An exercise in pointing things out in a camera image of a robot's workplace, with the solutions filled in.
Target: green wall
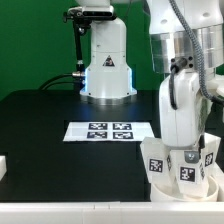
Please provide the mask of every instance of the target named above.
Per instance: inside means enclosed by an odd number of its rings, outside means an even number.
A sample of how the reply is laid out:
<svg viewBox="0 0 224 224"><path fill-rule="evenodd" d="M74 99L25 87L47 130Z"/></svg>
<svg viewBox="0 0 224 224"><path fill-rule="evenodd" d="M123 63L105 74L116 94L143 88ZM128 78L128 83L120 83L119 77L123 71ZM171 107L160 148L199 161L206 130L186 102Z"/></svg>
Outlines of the green wall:
<svg viewBox="0 0 224 224"><path fill-rule="evenodd" d="M72 24L62 22L63 12L72 5L74 0L0 1L0 99L15 90L37 89L47 79L75 70ZM120 18L127 7L115 7ZM127 62L134 70L134 85L139 90L158 89L163 76L152 71L149 18L142 3L132 5L126 25ZM88 65L90 36L82 43Z"/></svg>

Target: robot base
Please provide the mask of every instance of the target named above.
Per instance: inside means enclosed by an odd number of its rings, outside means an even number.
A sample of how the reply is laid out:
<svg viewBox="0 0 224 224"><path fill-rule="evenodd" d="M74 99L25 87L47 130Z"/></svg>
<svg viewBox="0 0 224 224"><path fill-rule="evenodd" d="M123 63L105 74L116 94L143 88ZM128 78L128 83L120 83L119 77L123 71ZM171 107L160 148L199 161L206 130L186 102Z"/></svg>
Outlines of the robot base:
<svg viewBox="0 0 224 224"><path fill-rule="evenodd" d="M151 201L152 202L216 202L218 198L219 185L214 178L208 177L209 190L207 197L197 198L183 195L178 189L178 185L175 182L172 190L169 188L161 187L156 184L151 185Z"/></svg>
<svg viewBox="0 0 224 224"><path fill-rule="evenodd" d="M119 105L119 104L124 104L124 103L130 103L134 102L137 98L137 94L135 95L129 95L123 98L94 98L91 96L86 96L86 95L81 95L81 100L82 101L87 101L88 103L93 103L93 104L98 104L98 105Z"/></svg>

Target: black table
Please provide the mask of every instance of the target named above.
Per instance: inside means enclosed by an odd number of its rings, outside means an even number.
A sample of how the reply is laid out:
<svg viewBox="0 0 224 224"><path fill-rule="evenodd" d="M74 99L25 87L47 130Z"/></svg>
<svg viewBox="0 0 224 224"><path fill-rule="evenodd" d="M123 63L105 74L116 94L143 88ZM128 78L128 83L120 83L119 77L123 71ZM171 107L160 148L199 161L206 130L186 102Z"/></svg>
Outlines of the black table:
<svg viewBox="0 0 224 224"><path fill-rule="evenodd" d="M160 137L158 91L139 91L134 103L99 106L73 91L17 91L0 102L0 155L7 175L0 202L149 201L140 142L73 142L70 121L150 122ZM217 162L224 169L222 110L213 106L206 131L222 136Z"/></svg>

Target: white paper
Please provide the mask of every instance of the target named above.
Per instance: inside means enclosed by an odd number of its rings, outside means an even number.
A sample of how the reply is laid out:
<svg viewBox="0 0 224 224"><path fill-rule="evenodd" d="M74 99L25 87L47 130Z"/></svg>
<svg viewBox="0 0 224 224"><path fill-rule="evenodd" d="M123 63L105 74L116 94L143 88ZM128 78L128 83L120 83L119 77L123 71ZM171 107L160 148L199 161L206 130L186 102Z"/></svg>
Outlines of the white paper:
<svg viewBox="0 0 224 224"><path fill-rule="evenodd" d="M70 122L63 141L143 141L145 137L154 137L148 122Z"/></svg>

